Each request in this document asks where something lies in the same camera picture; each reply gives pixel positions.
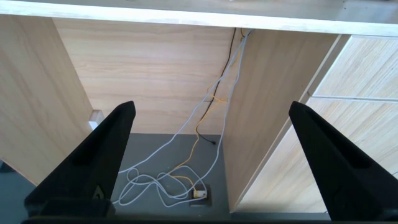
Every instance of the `cable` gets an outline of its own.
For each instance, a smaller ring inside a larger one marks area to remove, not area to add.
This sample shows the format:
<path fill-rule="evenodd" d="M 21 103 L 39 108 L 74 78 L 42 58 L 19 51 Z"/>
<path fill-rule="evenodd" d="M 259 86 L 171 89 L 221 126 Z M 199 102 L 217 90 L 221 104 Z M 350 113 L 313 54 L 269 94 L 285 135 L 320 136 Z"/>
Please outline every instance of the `cable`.
<path fill-rule="evenodd" d="M 244 52 L 244 47 L 246 46 L 246 40 L 247 40 L 247 38 L 244 38 L 244 40 L 240 43 L 238 49 L 235 51 L 235 53 L 234 53 L 234 55 L 233 55 L 232 61 L 235 60 L 235 58 L 236 58 L 236 56 L 237 56 L 237 54 L 238 54 L 238 52 L 239 52 L 239 50 L 240 50 L 241 47 L 242 47 L 242 54 L 243 54 L 243 52 Z M 228 64 L 228 67 L 227 67 L 225 73 L 228 73 L 229 68 L 230 68 L 230 66 L 231 66 L 231 62 Z M 239 59 L 238 74 L 237 74 L 237 76 L 236 76 L 235 82 L 233 83 L 233 86 L 232 86 L 231 90 L 229 91 L 229 97 L 228 97 L 229 99 L 232 97 L 233 90 L 234 90 L 234 88 L 235 88 L 235 86 L 236 86 L 236 83 L 237 83 L 238 80 L 239 80 L 239 76 L 240 76 L 240 72 L 241 72 L 241 62 L 242 62 L 242 57 L 240 57 L 240 59 Z M 217 83 L 219 83 L 224 77 L 225 77 L 225 76 L 221 76 L 221 77 L 218 79 Z M 216 85 L 216 84 L 214 84 L 214 85 L 211 87 L 210 91 L 212 91 L 212 90 L 214 89 L 215 85 Z M 225 111 L 225 114 L 224 114 L 223 130 L 222 130 L 222 132 L 221 132 L 221 136 L 220 136 L 220 140 L 219 140 L 220 143 L 218 144 L 218 147 L 217 147 L 217 150 L 216 150 L 216 157 L 215 157 L 215 159 L 214 159 L 212 165 L 210 166 L 209 170 L 206 172 L 205 175 L 203 175 L 202 177 L 199 177 L 199 175 L 198 175 L 195 171 L 193 171 L 192 168 L 190 168 L 189 166 L 185 166 L 185 165 L 184 165 L 184 166 L 179 166 L 179 167 L 177 167 L 176 169 L 172 169 L 172 170 L 169 171 L 168 173 L 161 172 L 161 173 L 158 174 L 158 176 L 157 176 L 156 178 L 153 178 L 153 177 L 151 177 L 151 176 L 149 176 L 149 175 L 146 175 L 146 174 L 141 174 L 141 175 L 140 175 L 140 174 L 139 174 L 139 171 L 138 171 L 138 169 L 136 169 L 136 167 L 137 167 L 138 165 L 144 163 L 145 161 L 148 161 L 156 152 L 159 152 L 162 148 L 164 148 L 165 146 L 167 146 L 168 144 L 170 144 L 170 143 L 174 140 L 174 138 L 176 137 L 176 135 L 177 135 L 179 132 L 181 132 L 181 130 L 185 127 L 185 125 L 192 119 L 192 116 L 193 116 L 193 114 L 196 112 L 196 109 L 205 101 L 205 99 L 206 99 L 206 98 L 208 97 L 208 95 L 210 94 L 210 91 L 206 94 L 206 96 L 202 99 L 202 101 L 201 101 L 199 104 L 196 105 L 196 107 L 193 109 L 192 114 L 190 115 L 190 117 L 188 118 L 188 120 L 183 124 L 183 126 L 179 129 L 179 131 L 177 131 L 177 133 L 175 133 L 175 134 L 173 135 L 173 137 L 171 138 L 171 140 L 169 140 L 167 143 L 165 143 L 164 145 L 162 145 L 161 147 L 159 147 L 155 152 L 153 152 L 149 157 L 147 157 L 147 158 L 144 159 L 143 161 L 138 162 L 136 165 L 131 166 L 131 167 L 128 168 L 128 169 L 124 169 L 124 170 L 119 171 L 120 174 L 123 173 L 123 172 L 127 172 L 126 178 L 127 178 L 127 180 L 128 180 L 128 183 L 127 183 L 126 186 L 123 188 L 123 190 L 122 190 L 122 192 L 120 193 L 119 198 L 117 199 L 117 201 L 115 201 L 115 202 L 113 202 L 113 203 L 118 203 L 118 204 L 120 204 L 121 206 L 129 205 L 129 204 L 133 203 L 134 201 L 136 201 L 136 200 L 137 200 L 137 199 L 138 199 L 138 198 L 151 186 L 151 185 L 156 185 L 156 186 L 157 186 L 157 193 L 159 194 L 159 197 L 160 197 L 162 203 L 164 204 L 164 206 L 165 206 L 165 207 L 168 207 L 168 208 L 169 208 L 169 207 L 173 207 L 173 206 L 178 205 L 178 204 L 181 204 L 181 203 L 191 202 L 191 201 L 201 200 L 201 199 L 202 199 L 202 198 L 194 198 L 194 199 L 184 200 L 185 198 L 188 197 L 188 193 L 189 193 L 189 192 L 194 188 L 194 186 L 195 186 L 197 183 L 199 183 L 199 182 L 201 182 L 201 184 L 204 186 L 205 190 L 207 190 L 207 189 L 206 189 L 206 185 L 203 183 L 202 180 L 211 172 L 211 170 L 214 168 L 214 166 L 215 166 L 215 164 L 216 164 L 216 162 L 217 162 L 217 160 L 218 160 L 218 156 L 219 156 L 219 154 L 220 154 L 221 140 L 222 140 L 222 138 L 223 138 L 223 136 L 224 136 L 226 118 L 227 118 L 227 115 L 228 115 L 228 109 L 229 109 L 230 101 L 227 102 L 227 107 L 226 107 L 226 111 Z M 189 189 L 187 189 L 186 186 L 184 186 L 184 184 L 183 184 L 181 181 L 179 181 L 176 177 L 172 177 L 172 176 L 170 175 L 172 172 L 175 172 L 176 170 L 183 169 L 183 168 L 189 169 L 189 170 L 192 171 L 192 173 L 195 174 L 195 176 L 198 178 L 198 180 L 197 180 L 195 183 L 193 183 L 193 184 L 192 184 L 192 187 L 190 187 Z M 137 172 L 137 176 L 136 176 L 135 178 L 133 178 L 133 179 L 130 179 L 130 178 L 129 178 L 129 174 L 130 174 L 130 172 L 131 172 L 132 170 L 135 170 L 135 171 Z M 165 188 L 163 187 L 163 185 L 160 183 L 160 180 L 164 179 L 165 177 L 170 177 L 170 178 L 172 178 L 173 180 L 177 181 L 177 182 L 184 188 L 185 191 L 184 191 L 182 194 L 178 194 L 178 195 L 171 195 L 171 194 L 169 194 L 169 193 L 165 190 Z M 142 178 L 149 178 L 151 181 L 149 181 L 149 182 L 138 182 L 138 180 L 139 180 L 139 179 L 142 179 Z M 130 200 L 129 202 L 123 203 L 121 200 L 130 192 L 130 190 L 131 190 L 135 185 L 146 185 L 146 187 L 145 187 L 145 189 L 144 189 L 142 192 L 140 192 L 140 193 L 139 193 L 137 196 L 135 196 L 132 200 Z M 171 205 L 167 205 L 167 204 L 164 202 L 164 199 L 163 199 L 162 195 L 160 194 L 160 190 L 161 190 L 168 198 L 174 198 L 174 199 L 181 200 L 181 201 L 175 202 L 175 203 L 173 203 L 173 204 L 171 204 Z"/>
<path fill-rule="evenodd" d="M 246 36 L 243 34 L 243 28 L 241 28 L 241 35 L 242 35 L 242 38 L 245 38 Z"/>
<path fill-rule="evenodd" d="M 234 44 L 235 33 L 236 33 L 236 28 L 234 28 L 234 32 L 233 32 L 233 34 L 232 34 L 232 39 L 231 39 L 231 44 L 229 45 L 228 59 L 227 59 L 226 62 L 225 62 L 225 66 L 224 66 L 223 71 L 221 72 L 220 77 L 222 77 L 222 76 L 224 75 L 225 69 L 226 69 L 226 67 L 227 67 L 227 65 L 228 65 L 228 63 L 229 63 L 230 58 L 231 58 L 232 45 Z M 217 92 L 217 88 L 218 88 L 218 85 L 219 85 L 219 84 L 220 84 L 220 82 L 217 82 L 216 89 L 214 90 L 214 93 L 213 93 L 213 98 L 211 99 L 209 105 L 207 106 L 207 109 L 206 109 L 205 113 L 204 113 L 204 114 L 202 115 L 202 117 L 200 118 L 200 121 L 203 119 L 203 117 L 205 116 L 205 114 L 206 114 L 207 111 L 209 110 L 211 104 L 213 103 L 214 98 L 215 98 L 215 95 L 216 95 L 216 92 Z M 206 140 L 206 141 L 212 143 L 213 145 L 217 144 L 217 142 L 212 141 L 212 140 L 209 140 L 209 139 L 205 138 L 203 135 L 201 135 L 201 134 L 199 133 L 199 131 L 198 131 L 198 126 L 195 128 L 195 132 L 198 133 L 198 135 L 199 135 L 201 138 L 203 138 L 204 140 Z"/>
<path fill-rule="evenodd" d="M 198 122 L 198 124 L 197 124 L 197 126 L 195 127 L 195 129 L 196 129 L 196 128 L 199 126 L 199 124 L 206 118 L 207 114 L 210 113 L 210 111 L 212 111 L 214 108 L 216 108 L 216 107 L 218 106 L 218 104 L 219 104 L 219 102 L 218 102 L 216 105 L 214 105 L 212 108 L 210 108 L 210 110 L 208 110 L 208 111 L 205 113 L 205 115 L 202 117 L 202 119 Z M 193 154 L 193 150 L 195 149 L 195 146 L 198 144 L 198 141 L 199 141 L 199 135 L 197 134 L 197 140 L 195 141 L 195 143 L 194 143 L 193 146 L 192 146 L 191 154 L 189 155 L 188 159 L 185 160 L 184 162 L 182 162 L 180 165 L 176 166 L 174 169 L 179 168 L 180 166 L 184 165 L 185 163 L 187 163 L 187 162 L 191 159 L 192 154 Z"/>

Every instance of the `black cable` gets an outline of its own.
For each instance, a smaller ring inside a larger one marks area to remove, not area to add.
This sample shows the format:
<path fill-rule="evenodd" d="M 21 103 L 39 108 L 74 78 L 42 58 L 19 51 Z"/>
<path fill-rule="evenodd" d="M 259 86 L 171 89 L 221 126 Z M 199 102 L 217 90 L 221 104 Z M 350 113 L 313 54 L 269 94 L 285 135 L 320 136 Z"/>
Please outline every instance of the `black cable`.
<path fill-rule="evenodd" d="M 243 29 L 241 28 L 242 37 L 245 38 L 246 36 L 243 34 L 243 31 L 242 31 L 242 30 L 243 30 Z"/>
<path fill-rule="evenodd" d="M 228 66 L 228 62 L 229 62 L 229 60 L 231 59 L 232 45 L 233 45 L 233 43 L 234 43 L 235 33 L 236 33 L 236 28 L 234 28 L 234 33 L 233 33 L 233 35 L 232 35 L 231 45 L 229 46 L 228 59 L 227 59 L 227 61 L 226 61 L 226 63 L 225 63 L 224 69 L 223 69 L 223 71 L 221 72 L 220 77 L 222 77 L 222 76 L 224 75 L 225 69 L 226 69 L 226 67 Z M 218 88 L 218 85 L 219 85 L 219 84 L 220 84 L 220 82 L 217 83 L 216 88 L 214 89 L 213 96 L 216 96 L 216 92 L 217 92 L 217 88 Z M 202 117 L 200 118 L 200 121 L 205 117 L 207 111 L 210 109 L 211 104 L 213 104 L 213 101 L 214 101 L 214 97 L 211 98 L 211 101 L 210 101 L 209 105 L 207 106 L 207 109 L 206 109 L 205 113 L 204 113 L 204 114 L 202 115 Z M 201 135 L 201 134 L 199 133 L 199 131 L 198 131 L 198 127 L 195 129 L 195 131 L 196 131 L 196 132 L 198 133 L 198 135 L 199 135 L 201 138 L 203 138 L 204 140 L 206 140 L 206 141 L 208 141 L 208 142 L 210 142 L 210 143 L 212 143 L 212 144 L 214 144 L 214 145 L 217 144 L 216 141 L 209 140 L 209 139 L 205 138 L 203 135 Z"/>

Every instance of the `wooden panel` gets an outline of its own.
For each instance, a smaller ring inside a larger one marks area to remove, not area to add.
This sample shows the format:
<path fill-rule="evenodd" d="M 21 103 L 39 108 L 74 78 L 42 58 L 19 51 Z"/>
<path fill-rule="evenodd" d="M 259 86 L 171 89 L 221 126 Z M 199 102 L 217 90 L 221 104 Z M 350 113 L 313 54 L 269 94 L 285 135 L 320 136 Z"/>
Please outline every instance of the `wooden panel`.
<path fill-rule="evenodd" d="M 49 18 L 0 16 L 0 157 L 39 184 L 90 133 L 92 108 Z"/>
<path fill-rule="evenodd" d="M 307 105 L 391 174 L 398 171 L 398 103 L 311 98 Z M 326 211 L 293 127 L 242 199 L 238 211 Z"/>
<path fill-rule="evenodd" d="M 315 96 L 398 99 L 398 39 L 353 36 Z"/>
<path fill-rule="evenodd" d="M 54 19 L 94 109 L 107 116 L 133 100 L 134 133 L 175 133 L 220 76 L 232 28 Z M 236 32 L 237 47 L 241 38 Z M 220 84 L 228 96 L 236 66 Z M 205 112 L 199 108 L 183 133 L 193 134 Z M 202 134 L 220 134 L 225 105 L 209 114 Z"/>
<path fill-rule="evenodd" d="M 336 38 L 271 30 L 250 35 L 223 141 L 231 211 L 287 121 L 291 102 L 305 94 Z"/>
<path fill-rule="evenodd" d="M 2 14 L 380 36 L 398 36 L 397 10 L 395 0 L 0 1 Z"/>

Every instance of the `cabinet door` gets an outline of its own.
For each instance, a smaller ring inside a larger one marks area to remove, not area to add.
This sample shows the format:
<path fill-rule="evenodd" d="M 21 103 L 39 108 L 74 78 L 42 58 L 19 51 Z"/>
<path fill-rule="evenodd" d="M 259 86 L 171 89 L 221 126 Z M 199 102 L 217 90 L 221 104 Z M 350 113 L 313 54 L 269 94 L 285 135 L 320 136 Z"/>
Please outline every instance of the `cabinet door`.
<path fill-rule="evenodd" d="M 398 103 L 310 98 L 307 105 L 391 174 L 398 171 Z M 293 127 L 238 206 L 250 212 L 325 212 Z"/>

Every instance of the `cabinet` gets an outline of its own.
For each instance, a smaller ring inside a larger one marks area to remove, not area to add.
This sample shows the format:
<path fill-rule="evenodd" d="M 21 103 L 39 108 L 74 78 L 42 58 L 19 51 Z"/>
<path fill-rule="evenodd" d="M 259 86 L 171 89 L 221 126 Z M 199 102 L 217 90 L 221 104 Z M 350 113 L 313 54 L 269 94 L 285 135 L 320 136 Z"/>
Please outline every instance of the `cabinet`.
<path fill-rule="evenodd" d="M 319 70 L 326 72 L 316 74 L 314 80 L 318 81 L 311 84 L 301 102 L 396 175 L 398 40 L 344 38 L 346 40 L 340 40 L 343 47 L 335 49 L 338 52 L 335 52 L 333 63 L 322 65 Z M 260 166 L 264 166 L 258 175 L 254 173 L 235 205 L 236 210 L 325 212 L 325 204 L 294 128 L 289 120 L 281 127 L 272 145 L 258 141 L 258 147 L 265 154 Z"/>
<path fill-rule="evenodd" d="M 379 0 L 0 1 L 0 158 L 39 184 L 90 133 L 93 109 L 128 100 L 133 133 L 175 133 L 242 27 L 252 33 L 223 139 L 230 210 L 324 212 L 289 106 L 311 106 L 397 172 L 397 11 Z M 221 134 L 225 110 L 201 133 Z"/>

